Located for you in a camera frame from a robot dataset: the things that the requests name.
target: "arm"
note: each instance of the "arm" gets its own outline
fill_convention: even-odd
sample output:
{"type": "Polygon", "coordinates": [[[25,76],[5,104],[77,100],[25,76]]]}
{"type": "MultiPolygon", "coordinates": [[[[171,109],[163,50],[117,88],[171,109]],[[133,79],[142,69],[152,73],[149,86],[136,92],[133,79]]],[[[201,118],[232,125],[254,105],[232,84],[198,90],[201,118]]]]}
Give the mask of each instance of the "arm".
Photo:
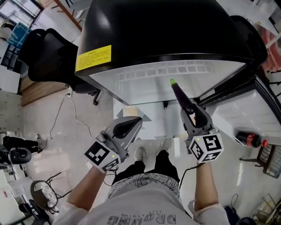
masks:
{"type": "Polygon", "coordinates": [[[210,163],[205,163],[196,171],[195,211],[219,202],[210,163]]]}
{"type": "Polygon", "coordinates": [[[92,167],[82,181],[71,191],[67,202],[90,211],[106,173],[92,167]]]}

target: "green tip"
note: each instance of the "green tip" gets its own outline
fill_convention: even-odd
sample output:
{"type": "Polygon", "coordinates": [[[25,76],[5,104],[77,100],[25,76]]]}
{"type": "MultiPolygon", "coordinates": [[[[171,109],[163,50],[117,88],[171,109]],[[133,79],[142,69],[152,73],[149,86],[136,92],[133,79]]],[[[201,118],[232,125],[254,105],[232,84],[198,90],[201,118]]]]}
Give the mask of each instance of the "green tip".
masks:
{"type": "Polygon", "coordinates": [[[171,79],[171,85],[176,83],[176,81],[174,81],[174,79],[171,79]]]}

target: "tiled floor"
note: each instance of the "tiled floor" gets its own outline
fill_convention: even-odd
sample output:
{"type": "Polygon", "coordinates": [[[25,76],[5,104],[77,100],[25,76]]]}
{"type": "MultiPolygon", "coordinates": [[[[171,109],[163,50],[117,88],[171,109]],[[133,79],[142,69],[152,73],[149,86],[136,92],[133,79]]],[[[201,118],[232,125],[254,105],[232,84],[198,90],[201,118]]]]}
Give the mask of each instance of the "tiled floor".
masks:
{"type": "MultiPolygon", "coordinates": [[[[53,94],[32,103],[24,108],[25,138],[35,139],[35,133],[40,133],[43,139],[49,136],[65,91],[53,94]]],[[[74,119],[74,107],[65,100],[55,127],[52,130],[53,140],[48,139],[44,151],[32,157],[27,164],[28,174],[33,180],[47,180],[50,176],[63,172],[52,182],[58,194],[66,193],[84,177],[88,168],[84,153],[93,144],[97,134],[113,119],[112,98],[102,93],[99,105],[92,104],[93,97],[87,94],[73,94],[77,118],[85,122],[91,130],[90,137],[87,127],[74,119]]],[[[258,149],[250,149],[238,145],[232,139],[222,134],[225,151],[218,160],[212,162],[216,187],[223,205],[230,203],[237,193],[239,199],[235,205],[240,216],[251,215],[261,202],[261,197],[270,193],[275,200],[281,197],[281,179],[274,179],[262,173],[261,168],[254,163],[242,163],[240,157],[256,156],[258,149]]],[[[146,170],[154,166],[155,155],[161,141],[135,141],[129,147],[130,158],[120,165],[119,171],[126,169],[134,162],[134,150],[138,146],[146,149],[146,170]]],[[[196,165],[195,158],[187,155],[182,145],[180,157],[170,154],[171,162],[177,167],[181,178],[186,168],[196,165]]],[[[113,176],[107,176],[105,182],[110,184],[113,176]]],[[[103,184],[100,188],[94,206],[104,202],[109,187],[103,184]]],[[[193,200],[195,192],[195,170],[187,172],[181,188],[183,205],[187,209],[189,201],[193,200]]],[[[61,199],[58,206],[65,201],[61,199]]]]}

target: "floor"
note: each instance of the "floor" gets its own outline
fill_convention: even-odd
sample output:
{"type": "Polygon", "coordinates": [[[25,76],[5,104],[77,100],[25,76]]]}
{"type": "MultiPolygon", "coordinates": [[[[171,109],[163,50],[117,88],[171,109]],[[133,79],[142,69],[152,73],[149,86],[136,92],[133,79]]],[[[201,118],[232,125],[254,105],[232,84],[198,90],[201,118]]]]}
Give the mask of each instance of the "floor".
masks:
{"type": "MultiPolygon", "coordinates": [[[[41,134],[45,140],[50,135],[58,108],[65,95],[65,91],[53,94],[24,107],[24,136],[35,139],[35,133],[41,134]]],[[[93,144],[98,133],[113,119],[113,100],[105,93],[101,93],[99,104],[92,104],[93,97],[87,94],[73,94],[76,105],[77,118],[90,127],[92,137],[87,127],[74,119],[73,104],[65,98],[55,127],[52,130],[52,140],[48,139],[47,146],[41,154],[36,154],[27,164],[28,174],[33,180],[47,180],[50,176],[62,172],[52,182],[58,194],[64,194],[74,188],[87,173],[84,153],[93,144]]],[[[243,147],[231,138],[222,134],[225,151],[216,161],[212,162],[216,187],[222,205],[228,205],[234,194],[239,198],[235,204],[239,215],[249,216],[261,202],[261,197],[270,193],[275,200],[280,199],[281,178],[274,179],[262,173],[261,168],[254,163],[243,163],[240,157],[255,157],[258,149],[243,147]]],[[[123,171],[134,162],[134,150],[138,146],[146,149],[144,163],[146,170],[154,166],[155,155],[161,141],[137,140],[129,146],[130,157],[120,164],[119,171],[123,171]]],[[[171,162],[177,167],[181,178],[185,169],[196,165],[195,158],[187,155],[184,145],[180,150],[180,157],[170,154],[171,162]]],[[[113,176],[107,176],[105,182],[111,184],[113,176]]],[[[103,184],[100,188],[94,206],[104,202],[109,186],[103,184]]],[[[195,192],[195,170],[187,172],[181,188],[183,205],[187,210],[189,201],[193,200],[195,192]]],[[[58,207],[66,201],[61,199],[58,207]]]]}

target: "yellow warning label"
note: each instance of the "yellow warning label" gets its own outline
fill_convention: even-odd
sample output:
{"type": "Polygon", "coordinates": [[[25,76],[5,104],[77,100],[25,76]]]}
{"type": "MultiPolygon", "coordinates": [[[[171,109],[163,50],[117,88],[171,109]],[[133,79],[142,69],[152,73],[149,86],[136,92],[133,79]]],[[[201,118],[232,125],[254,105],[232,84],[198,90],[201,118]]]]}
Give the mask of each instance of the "yellow warning label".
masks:
{"type": "Polygon", "coordinates": [[[111,45],[78,55],[76,72],[106,62],[111,62],[111,45]]]}

